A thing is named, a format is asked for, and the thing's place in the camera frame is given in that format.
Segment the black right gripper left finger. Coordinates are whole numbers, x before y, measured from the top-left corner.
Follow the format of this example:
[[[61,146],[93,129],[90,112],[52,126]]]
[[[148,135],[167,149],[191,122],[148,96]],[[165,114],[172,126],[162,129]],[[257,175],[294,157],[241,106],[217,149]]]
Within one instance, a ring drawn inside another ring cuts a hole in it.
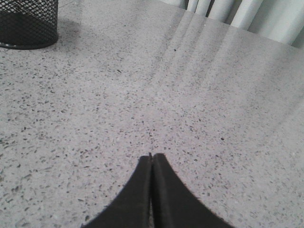
[[[147,228],[150,215],[151,156],[142,156],[118,196],[86,228]]]

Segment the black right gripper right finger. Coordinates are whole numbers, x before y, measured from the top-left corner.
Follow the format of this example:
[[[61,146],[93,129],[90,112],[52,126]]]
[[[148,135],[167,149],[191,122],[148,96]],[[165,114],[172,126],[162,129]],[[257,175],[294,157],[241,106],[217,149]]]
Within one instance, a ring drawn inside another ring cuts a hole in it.
[[[156,228],[230,228],[182,183],[164,154],[153,156],[152,209]]]

